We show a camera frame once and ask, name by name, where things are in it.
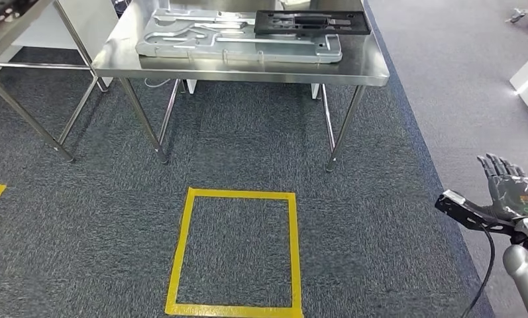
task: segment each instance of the carpet floor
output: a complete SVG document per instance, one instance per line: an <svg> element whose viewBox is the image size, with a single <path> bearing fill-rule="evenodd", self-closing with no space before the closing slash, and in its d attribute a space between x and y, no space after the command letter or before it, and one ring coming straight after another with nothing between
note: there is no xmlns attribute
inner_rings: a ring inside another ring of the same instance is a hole
<svg viewBox="0 0 528 318"><path fill-rule="evenodd" d="M24 49L21 60L76 62ZM3 70L57 135L89 83ZM169 85L133 85L155 130ZM337 131L353 87L327 86ZM366 90L335 172L308 85L198 83L180 95L161 165L121 85L95 91L62 158L0 98L0 317L163 317L188 187L296 194L306 317L456 317L470 301L391 84ZM178 302L291 303L288 214L195 200Z"/></svg>

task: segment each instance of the black cable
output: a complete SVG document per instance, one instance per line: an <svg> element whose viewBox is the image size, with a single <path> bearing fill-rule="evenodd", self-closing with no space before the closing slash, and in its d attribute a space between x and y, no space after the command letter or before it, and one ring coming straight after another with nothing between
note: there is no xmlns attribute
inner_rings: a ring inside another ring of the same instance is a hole
<svg viewBox="0 0 528 318"><path fill-rule="evenodd" d="M490 263L488 264L488 269L486 270L486 275L484 276L484 280L482 281L482 285L480 285L480 288L478 289L478 293L476 293L476 296L474 296L474 299L472 300L472 303L468 306L467 309L464 310L464 312L461 315L461 318L465 318L474 305L476 305L476 302L482 295L482 292L484 291L484 288L486 287L486 284L488 283L488 280L490 279L490 275L492 274L492 268L494 267L494 259L496 258L496 246L494 245L494 240L492 239L492 236L486 230L486 227L479 224L482 230L484 231L484 234L486 234L486 237L488 237L488 242L490 243Z"/></svg>

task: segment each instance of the black plastic tray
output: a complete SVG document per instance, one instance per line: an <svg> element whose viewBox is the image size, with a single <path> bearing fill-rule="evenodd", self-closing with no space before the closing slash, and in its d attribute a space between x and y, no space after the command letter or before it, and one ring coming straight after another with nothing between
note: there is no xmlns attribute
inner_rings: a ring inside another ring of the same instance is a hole
<svg viewBox="0 0 528 318"><path fill-rule="evenodd" d="M353 34L371 33L363 11L267 11L256 12L256 34Z"/></svg>

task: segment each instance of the gray floor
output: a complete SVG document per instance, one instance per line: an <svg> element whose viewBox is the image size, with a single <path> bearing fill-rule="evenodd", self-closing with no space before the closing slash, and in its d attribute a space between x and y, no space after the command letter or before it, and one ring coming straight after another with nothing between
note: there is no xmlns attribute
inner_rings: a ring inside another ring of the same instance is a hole
<svg viewBox="0 0 528 318"><path fill-rule="evenodd" d="M0 80L59 133L89 74L3 70ZM134 86L160 118L169 87ZM353 87L328 88L339 128ZM93 94L69 137L74 164L0 99L0 317L164 316L187 187L296 193L306 317L456 317L472 296L459 270L470 259L433 209L392 87L366 92L333 174L309 95L307 85L198 83L176 105L168 166L118 83ZM281 205L195 204L178 300L288 303Z"/></svg>
<svg viewBox="0 0 528 318"><path fill-rule="evenodd" d="M528 60L528 21L504 22L528 0L369 3L443 185L490 202L477 154L495 152L528 171L528 108L508 82ZM463 235L484 275L484 235ZM501 256L509 241L494 239ZM501 257L487 294L497 317L526 316Z"/></svg>

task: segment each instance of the metal rod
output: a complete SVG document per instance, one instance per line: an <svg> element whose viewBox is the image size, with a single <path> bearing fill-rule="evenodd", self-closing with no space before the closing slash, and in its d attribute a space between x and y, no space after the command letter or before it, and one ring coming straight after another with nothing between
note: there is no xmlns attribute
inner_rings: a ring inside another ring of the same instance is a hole
<svg viewBox="0 0 528 318"><path fill-rule="evenodd" d="M67 125L65 126L65 129L63 129L63 132L61 133L61 136L59 137L59 143L64 144L65 140L67 139L67 136L69 135L72 127L74 126L74 123L76 122L76 119L80 115L80 112L82 111L82 108L84 107L84 104L86 104L86 101L88 100L88 97L90 97L90 94L94 90L94 86L96 85L96 81L98 80L97 76L94 76L94 79L92 80L92 83L88 86L88 89L82 95L82 98L80 99L80 102L76 106L76 109L71 115L71 118L69 119Z"/></svg>
<svg viewBox="0 0 528 318"><path fill-rule="evenodd" d="M92 76L97 76L96 72L92 68L92 59L90 58L90 55L88 55L88 52L86 50L86 47L84 46L84 43L82 43L82 40L80 39L80 36L78 36L78 33L76 32L76 29L74 28L74 25L70 22L69 17L67 16L67 12L63 9L63 6L59 3L59 0L53 1L53 6L55 7L55 10L57 10L57 13L59 14L59 17L65 24L65 27L67 28L67 31L69 31L70 36L72 37L72 40L74 41L74 44L76 44L76 48L78 50L78 53L82 57L82 60L88 66L90 69L90 73L92 73ZM104 83L103 79L98 76L98 87L100 87L100 90L102 92L107 91L107 85Z"/></svg>
<svg viewBox="0 0 528 318"><path fill-rule="evenodd" d="M0 68L45 68L51 70L90 70L86 65L75 64L47 64L47 63L1 63Z"/></svg>
<svg viewBox="0 0 528 318"><path fill-rule="evenodd" d="M133 111L135 111L135 115L139 119L139 122L145 129L146 135L150 141L150 143L154 147L154 151L158 155L160 161L162 161L163 164L168 163L168 157L164 154L164 151L162 150L162 147L160 146L160 143L158 142L158 139L156 138L156 135L154 134L154 131L152 130L152 127L150 126L150 123L148 122L148 119L146 118L146 115L144 114L144 110L142 109L140 105L139 98L135 94L135 90L133 89L133 86L131 85L131 82L127 78L120 78L121 84L123 86L123 89L125 90L125 93L131 100L131 105L133 106Z"/></svg>
<svg viewBox="0 0 528 318"><path fill-rule="evenodd" d="M172 88L172 93L170 94L168 107L166 108L166 113L164 113L164 120L162 120L162 127L160 127L160 133L158 134L159 144L162 144L164 141L164 135L166 134L166 128L168 127L168 121L170 120L170 114L172 113L172 108L174 107L174 102L176 101L176 93L178 92L178 86L180 85L181 81L181 79L174 81L174 87Z"/></svg>
<svg viewBox="0 0 528 318"><path fill-rule="evenodd" d="M336 140L336 146L334 147L334 150L332 151L332 154L330 155L330 160L328 160L328 164L326 165L327 172L334 171L334 165L336 164L336 157L338 156L338 153L340 152L340 149L342 148L344 144L346 133L348 132L348 129L351 125L355 111L357 110L357 106L359 105L359 102L361 101L361 98L363 97L363 93L365 93L365 86L358 86L355 89L355 92L353 93L350 107L348 109L346 117L344 118L344 123L342 124L342 129L340 130L340 134L338 135L338 140Z"/></svg>
<svg viewBox="0 0 528 318"><path fill-rule="evenodd" d="M326 85L321 84L320 90L322 93L322 104L324 106L324 118L326 118L326 128L328 129L328 142L330 144L330 153L332 153L334 152L334 148L336 148L336 141L334 140L332 122L330 121L330 109L328 108L328 99L326 98Z"/></svg>
<svg viewBox="0 0 528 318"><path fill-rule="evenodd" d="M53 138L49 132L47 132L45 130L45 128L43 128L36 120L35 118L30 114L28 113L28 111L22 106L20 105L20 103L18 103L18 101L12 97L10 94L8 94L8 92L6 91L6 89L4 88L4 86L2 86L2 84L0 83L0 96L18 113L20 114L25 120L26 122L28 122L28 124L30 124L30 126L38 132L38 134L40 134L43 139L45 139L45 141L50 144L55 150L57 150L58 152L61 153L61 155L69 162L73 161L74 160L74 157L68 153L65 148L63 148L63 146L61 144L59 144L57 142L57 140L55 140L55 138Z"/></svg>
<svg viewBox="0 0 528 318"><path fill-rule="evenodd" d="M180 80L180 93L181 94L185 94L185 83L184 83L184 79L181 79Z"/></svg>

